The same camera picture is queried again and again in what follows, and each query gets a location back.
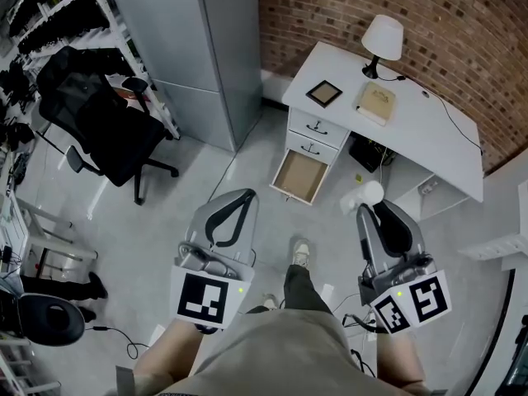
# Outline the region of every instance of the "chair armrest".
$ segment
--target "chair armrest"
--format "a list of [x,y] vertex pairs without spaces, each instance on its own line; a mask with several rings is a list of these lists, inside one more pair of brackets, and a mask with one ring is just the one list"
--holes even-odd
[[149,85],[143,79],[132,77],[125,79],[121,86],[134,93],[139,92],[142,94]]
[[71,146],[68,148],[68,151],[66,151],[66,159],[68,160],[69,166],[76,173],[81,172],[81,170],[85,168],[89,172],[95,173],[98,176],[104,176],[99,169],[93,167],[90,163],[85,162],[74,146]]
[[143,80],[139,78],[127,78],[123,81],[121,84],[122,87],[131,90],[135,97],[138,99],[139,104],[141,105],[141,108],[143,111],[148,114],[149,109],[147,107],[147,103],[145,102],[145,99],[143,97],[143,92],[146,90],[149,85]]

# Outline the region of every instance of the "white desk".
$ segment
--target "white desk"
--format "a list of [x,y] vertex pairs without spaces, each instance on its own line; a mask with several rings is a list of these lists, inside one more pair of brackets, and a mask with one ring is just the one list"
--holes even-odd
[[[417,208],[409,209],[412,212],[409,214],[415,219],[430,217],[468,196],[482,201],[480,151],[455,128],[434,95],[425,97],[423,88],[410,79],[392,82],[377,79],[375,82],[396,95],[387,125],[377,125],[355,110],[365,85],[370,81],[361,72],[361,68],[369,62],[356,54],[317,43],[282,98],[290,107],[285,160],[288,152],[294,150],[326,163],[328,168],[322,175],[319,188],[348,135],[354,131],[400,154],[390,168],[385,195],[389,200],[405,205],[405,209],[408,204],[417,204]],[[378,67],[378,73],[382,78],[398,76],[383,66]],[[306,92],[322,80],[342,90],[342,95],[327,108],[306,97]],[[477,125],[447,101],[444,103],[453,121],[468,138],[478,144]],[[301,148],[296,143],[298,140],[303,142],[304,148],[310,149],[311,145],[311,150],[307,152]],[[439,185],[428,196],[419,195],[417,187],[434,176]],[[280,172],[277,172],[272,186],[291,195],[281,183]],[[311,204],[317,191],[307,195],[309,198],[297,199]]]

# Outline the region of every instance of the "book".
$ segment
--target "book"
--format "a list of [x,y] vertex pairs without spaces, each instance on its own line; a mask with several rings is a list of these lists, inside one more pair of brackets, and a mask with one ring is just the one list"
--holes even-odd
[[385,126],[390,119],[396,96],[375,82],[367,83],[357,111],[379,125]]

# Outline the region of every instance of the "white shelving rack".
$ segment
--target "white shelving rack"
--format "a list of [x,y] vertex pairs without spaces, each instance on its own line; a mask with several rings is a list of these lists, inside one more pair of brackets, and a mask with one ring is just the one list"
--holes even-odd
[[[56,6],[50,9],[47,7],[47,5],[38,4],[40,13],[42,15],[41,19],[39,19],[26,33],[21,35],[18,42],[22,41],[38,26],[52,17],[57,11],[68,6],[73,1],[75,0],[62,0]],[[52,45],[46,45],[42,47],[38,51],[32,51],[26,58],[24,69],[35,75],[50,59],[51,55],[55,54],[65,45],[70,45],[77,50],[118,49],[123,54],[123,57],[134,72],[134,75],[148,83],[148,87],[144,93],[151,101],[155,111],[159,115],[160,120],[175,138],[180,138],[176,122],[172,118],[165,104],[159,101],[158,97],[151,88],[152,80],[146,72],[146,69],[144,68],[141,61],[134,57],[129,46],[127,45],[127,40],[129,37],[125,22],[121,19],[121,16],[116,17],[114,15],[107,0],[96,0],[96,2],[110,24],[108,28],[90,30],[84,35],[72,38],[71,40],[63,38]]]

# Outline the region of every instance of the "baseboard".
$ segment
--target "baseboard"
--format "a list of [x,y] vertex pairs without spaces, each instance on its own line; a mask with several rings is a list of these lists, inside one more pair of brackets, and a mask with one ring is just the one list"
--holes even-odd
[[282,103],[282,96],[291,84],[292,78],[287,78],[268,70],[261,70],[262,98]]

